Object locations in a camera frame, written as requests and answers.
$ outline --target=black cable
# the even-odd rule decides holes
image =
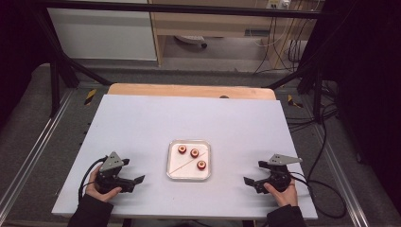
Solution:
[[[86,179],[86,177],[88,177],[88,175],[89,175],[89,173],[91,172],[92,168],[94,168],[94,166],[95,166],[96,164],[98,164],[98,163],[104,163],[106,160],[107,160],[107,156],[104,157],[104,158],[98,159],[97,161],[95,161],[95,162],[88,168],[88,170],[86,171],[85,175],[83,176],[82,181],[80,182],[80,186],[79,186],[79,189],[78,189],[78,201],[82,200],[82,192],[83,192],[83,187],[85,186],[85,185],[84,185],[85,179]]]
[[[283,59],[281,58],[280,54],[278,53],[278,51],[277,51],[277,49],[276,49],[276,47],[275,47],[275,38],[274,38],[274,34],[275,34],[275,29],[276,29],[276,28],[277,28],[277,18],[274,17],[273,43],[272,43],[272,46],[273,46],[274,52],[277,54],[277,57],[278,57],[278,59],[280,60],[280,62],[283,64],[283,66],[284,66],[288,71],[292,72],[289,68],[286,67],[286,65],[285,65],[284,62],[283,62]]]
[[[334,105],[334,103],[325,106],[325,107],[323,108],[322,116],[324,116],[325,110],[326,110],[328,107],[333,106],[333,105]],[[318,157],[315,159],[315,162],[313,163],[312,168],[310,168],[310,170],[309,170],[309,174],[307,175],[307,178],[306,178],[307,181],[310,180],[310,177],[311,177],[311,175],[312,175],[312,172],[313,172],[313,170],[315,169],[316,164],[319,162],[319,160],[320,160],[320,158],[321,158],[321,156],[322,156],[322,154],[323,154],[324,147],[325,147],[325,143],[326,143],[326,140],[327,140],[327,129],[326,129],[325,124],[324,124],[324,117],[322,117],[322,127],[323,127],[323,133],[324,133],[322,147],[321,147],[321,149],[319,150]]]
[[[86,183],[86,184],[84,184],[82,187],[86,187],[87,185],[89,185],[89,184],[91,184],[91,183],[95,183],[95,182]]]
[[[301,173],[297,173],[297,172],[289,172],[289,173],[291,173],[291,174],[294,174],[294,173],[295,173],[295,174],[299,174],[299,175],[303,176],[304,179],[305,179],[305,176],[304,176],[303,174],[301,174]],[[345,214],[346,214],[346,212],[347,212],[347,207],[346,207],[346,204],[345,204],[345,199],[342,197],[341,193],[340,193],[338,190],[336,190],[334,187],[332,187],[332,186],[330,186],[330,185],[328,185],[328,184],[326,184],[326,183],[322,183],[322,182],[315,181],[315,180],[305,180],[305,181],[304,181],[304,180],[301,180],[301,179],[299,179],[299,178],[296,178],[296,177],[294,177],[294,176],[292,176],[292,175],[291,175],[291,178],[294,179],[295,181],[298,181],[298,182],[303,183],[303,184],[306,185],[306,187],[307,187],[307,189],[308,189],[308,191],[309,191],[309,194],[310,194],[310,198],[312,199],[312,201],[313,201],[313,203],[314,203],[314,205],[315,205],[315,207],[316,207],[316,210],[318,210],[319,212],[321,212],[322,214],[324,214],[325,216],[330,217],[330,218],[343,218],[343,217],[345,216]],[[312,186],[310,185],[311,183],[317,183],[317,184],[320,184],[320,185],[322,185],[322,186],[325,186],[325,187],[329,188],[330,190],[332,190],[332,191],[341,199],[342,208],[343,208],[341,214],[339,214],[339,215],[331,215],[331,214],[328,214],[328,213],[324,212],[323,209],[320,208],[320,207],[316,204],[316,195],[315,195],[315,193],[314,193],[314,191],[313,191]]]
[[[256,73],[257,70],[259,70],[259,68],[262,66],[262,64],[265,62],[266,57],[268,56],[268,52],[269,52],[269,45],[270,45],[270,31],[271,31],[271,26],[273,24],[273,18],[271,17],[271,21],[270,21],[270,27],[269,27],[269,35],[268,35],[268,45],[266,48],[266,52],[265,52],[265,57],[263,58],[262,62],[260,62],[259,67],[257,67],[257,69],[253,72],[253,75],[258,74]]]
[[[326,183],[322,183],[322,182],[319,182],[319,181],[309,180],[309,181],[307,181],[307,182],[308,182],[308,183],[317,183],[317,184],[320,184],[320,185],[322,185],[322,186],[325,186],[325,187],[331,189],[334,193],[336,193],[336,194],[339,196],[339,198],[341,199],[341,203],[342,203],[343,209],[342,209],[341,214],[339,214],[339,215],[336,216],[336,215],[330,215],[330,214],[324,212],[324,211],[322,210],[322,208],[320,208],[320,207],[316,204],[315,196],[311,196],[311,198],[312,198],[312,200],[313,200],[313,203],[315,204],[316,210],[318,210],[319,212],[321,212],[322,214],[324,214],[325,216],[330,217],[330,218],[343,218],[343,217],[346,215],[347,206],[346,206],[346,204],[345,204],[345,199],[342,197],[341,193],[340,193],[338,190],[336,190],[334,187],[332,187],[332,186],[330,186],[330,185],[328,185],[328,184],[326,184]]]

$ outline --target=wire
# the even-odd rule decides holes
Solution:
[[[334,105],[334,103],[325,106],[323,108],[323,114],[322,115],[324,115],[324,112],[328,107],[333,106],[333,105]],[[321,158],[321,156],[323,154],[325,143],[326,143],[326,140],[327,140],[327,129],[326,129],[326,126],[324,124],[324,117],[322,117],[322,127],[323,127],[323,133],[324,133],[322,147],[319,150],[318,157],[315,159],[315,162],[313,163],[312,168],[310,168],[310,170],[309,170],[309,174],[307,175],[307,178],[306,178],[308,181],[310,180],[310,177],[312,176],[313,170],[315,169],[316,164],[319,162],[319,159]]]
[[[269,31],[271,31],[271,26],[272,26],[272,25],[273,25],[273,18],[271,17]],[[270,32],[269,32],[269,35],[268,35],[268,44],[269,44],[269,42],[270,42]],[[260,68],[260,67],[262,66],[262,64],[265,62],[266,57],[268,56],[268,52],[269,52],[269,46],[268,46],[268,48],[266,48],[265,57],[263,57],[262,62],[260,62],[260,64],[259,64],[259,66],[257,67],[257,69],[253,72],[253,75],[258,74],[258,73],[256,73],[256,72],[257,72],[257,70],[259,70],[259,68]]]
[[[84,184],[82,187],[86,187],[87,185],[89,185],[89,184],[91,184],[91,183],[95,183],[95,182],[86,183],[86,184]]]
[[[274,43],[275,43],[275,41],[274,41],[274,34],[275,34],[275,29],[276,29],[276,27],[277,27],[277,18],[274,17],[273,49],[274,49],[274,52],[277,54],[277,57],[278,57],[278,59],[280,60],[280,62],[283,64],[283,66],[284,66],[288,71],[291,71],[289,68],[286,67],[286,65],[285,65],[284,62],[283,62],[283,59],[281,58],[280,54],[277,52],[277,49],[276,49],[276,47],[275,47],[275,44],[274,44]]]
[[[290,173],[291,173],[291,174],[298,174],[298,175],[301,175],[301,176],[304,177],[304,179],[305,179],[305,176],[304,176],[303,174],[301,174],[301,173],[297,173],[297,172],[290,172]],[[303,184],[306,185],[306,187],[307,187],[307,189],[308,189],[308,191],[309,191],[309,194],[310,194],[310,198],[312,199],[312,201],[313,201],[313,203],[314,203],[314,205],[315,205],[315,207],[316,207],[316,210],[318,210],[319,212],[321,212],[322,214],[324,214],[325,216],[330,217],[330,218],[343,218],[343,217],[345,216],[345,214],[346,214],[346,212],[347,212],[347,207],[346,207],[346,204],[345,204],[345,199],[344,199],[344,197],[341,195],[341,193],[340,193],[338,190],[336,190],[334,187],[332,187],[332,186],[330,186],[330,185],[328,185],[328,184],[326,184],[326,183],[319,182],[319,181],[307,180],[307,179],[301,180],[301,179],[296,178],[296,177],[294,177],[294,176],[292,176],[292,175],[291,175],[291,178],[294,179],[295,181],[298,181],[298,182],[303,183]],[[340,213],[339,215],[331,215],[331,214],[328,214],[327,212],[323,211],[323,209],[322,209],[321,207],[319,207],[319,206],[316,204],[316,195],[315,195],[315,193],[314,193],[314,191],[313,191],[313,187],[310,185],[311,183],[317,183],[317,184],[320,184],[320,185],[322,185],[322,186],[327,187],[328,189],[332,190],[332,191],[340,198],[341,203],[342,203],[342,208],[343,208],[343,209],[342,209],[342,211],[341,211],[341,213]]]
[[[83,187],[85,186],[85,185],[84,185],[85,179],[86,179],[86,177],[88,177],[89,172],[92,170],[92,168],[94,168],[94,166],[95,166],[96,164],[98,164],[98,163],[104,163],[106,160],[107,160],[107,156],[104,157],[104,158],[98,159],[97,161],[95,161],[95,162],[88,168],[88,170],[86,171],[85,175],[83,176],[82,181],[80,182],[80,187],[79,187],[79,189],[78,189],[78,201],[81,201],[81,200],[82,200]]]
[[[256,0],[255,3],[254,3],[254,8],[256,8],[256,5],[257,5],[257,0]],[[250,27],[249,27],[249,31],[250,31],[250,36],[251,36],[251,38],[253,38],[253,36],[252,36],[252,30],[251,30],[251,25],[252,25],[252,23],[253,23],[253,19],[250,21]],[[289,22],[289,18],[287,18],[286,26],[284,27],[284,31],[283,31],[283,33],[281,34],[280,38],[278,38],[278,40],[275,41],[275,42],[273,42],[272,44],[269,44],[269,38],[268,38],[268,44],[267,44],[267,45],[261,45],[261,44],[258,44],[258,43],[255,42],[255,41],[253,41],[253,42],[254,42],[257,46],[264,46],[264,47],[275,44],[275,43],[278,42],[281,38],[283,38],[284,34],[286,34],[286,29],[287,29],[287,26],[288,26],[288,22]]]

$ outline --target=small cylinder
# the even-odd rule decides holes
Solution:
[[[199,170],[204,170],[206,168],[206,163],[204,161],[198,161],[197,166]]]
[[[186,146],[185,146],[185,145],[180,145],[180,146],[178,147],[178,152],[179,152],[180,154],[184,154],[184,153],[186,152]]]
[[[192,158],[197,158],[198,155],[200,155],[200,152],[199,152],[196,148],[193,148],[193,149],[191,150],[191,156],[192,156]]]

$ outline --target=floor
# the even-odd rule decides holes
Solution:
[[[292,64],[283,60],[288,67],[285,70],[254,74],[261,64],[265,52],[258,46],[257,40],[206,38],[207,48],[192,44],[183,44],[169,37],[166,41],[166,54],[164,64],[158,66],[155,62],[140,61],[83,61],[99,75],[119,82],[142,83],[176,83],[197,85],[226,85],[260,87],[290,73]],[[270,70],[269,63],[265,61],[258,69]],[[50,139],[46,141],[33,166],[28,167],[29,176],[21,184],[20,191],[16,192],[14,200],[1,201],[1,219],[6,218],[7,226],[65,226],[66,218],[51,215],[51,208],[57,199],[58,190],[63,185],[70,166],[74,163],[79,151],[79,143],[85,138],[96,107],[107,87],[95,84],[91,79],[78,75],[82,83],[71,92],[71,101],[63,113],[57,127],[50,132]],[[24,165],[26,157],[37,139],[41,136],[45,125],[49,122],[50,89],[48,68],[38,68],[33,80],[26,90],[20,104],[14,110],[8,124],[1,129],[0,150],[3,162],[0,165],[2,178],[0,179],[0,193],[6,195],[15,176]],[[306,103],[309,95],[298,96],[296,85],[298,80],[277,89],[277,98],[282,101],[286,117],[310,117]],[[97,94],[90,106],[83,105],[88,92],[97,88]],[[288,104],[288,95],[292,95],[293,102]],[[368,226],[401,226],[401,218],[392,207],[392,203],[381,189],[375,174],[369,166],[357,162],[351,141],[347,136],[340,118],[332,117],[327,120],[327,136],[330,148],[336,152],[342,170],[345,172],[350,185],[354,189],[357,201],[363,214],[369,221]],[[319,126],[311,125],[292,134],[294,146],[300,157],[304,158],[303,170],[307,172],[313,163],[322,140],[319,138]],[[329,156],[324,155],[314,172],[314,179],[326,181],[338,188],[333,177],[333,169],[329,165]],[[328,213],[337,214],[341,204],[336,195],[329,190],[317,187],[319,206]],[[5,204],[13,204],[9,209]],[[357,226],[352,221],[352,214],[344,218],[332,219],[319,214],[319,219],[309,220],[310,226]]]

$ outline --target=gray carpet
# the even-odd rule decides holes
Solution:
[[[196,84],[196,85],[226,85],[260,87],[270,84],[282,77],[278,74],[262,74],[251,76],[247,73],[216,73],[216,72],[184,72],[163,70],[102,70],[98,73],[112,81],[136,83],[163,83],[163,84]],[[29,86],[28,95],[24,97],[14,111],[10,121],[0,134],[0,150],[2,157],[13,160],[3,163],[1,191],[4,193],[7,185],[15,176],[33,146],[40,131],[43,129],[50,113],[50,95],[48,71],[39,69]],[[80,76],[82,80],[91,81]],[[294,100],[301,100],[294,87],[297,81],[287,84],[285,88],[276,91],[277,98],[282,101],[286,116],[308,117],[304,108],[288,106],[288,93],[294,95]],[[96,108],[107,88],[98,89],[90,106],[83,102],[90,88],[79,88],[75,91],[72,100],[59,124],[54,131],[44,153],[32,171],[26,185],[12,207],[8,220],[32,220],[49,222],[66,222],[66,218],[51,215],[51,209],[57,199],[56,192],[62,187],[71,165],[79,151],[79,143],[84,140],[84,132],[89,129],[96,113]],[[383,192],[375,174],[369,166],[356,161],[352,144],[348,140],[340,120],[332,118],[327,121],[327,133],[332,146],[338,155],[340,163],[347,172],[357,198],[367,219],[373,226],[401,226],[401,218],[394,210],[391,202]],[[313,127],[296,131],[292,134],[298,155],[304,159],[302,167],[307,173],[321,147]],[[320,180],[334,187],[330,169],[324,156],[319,161],[314,173],[314,180]],[[330,214],[340,212],[340,200],[331,192],[319,186],[314,186],[317,194],[317,204]],[[310,226],[353,226],[348,214],[341,219],[331,219],[319,214],[319,219],[309,220]]]

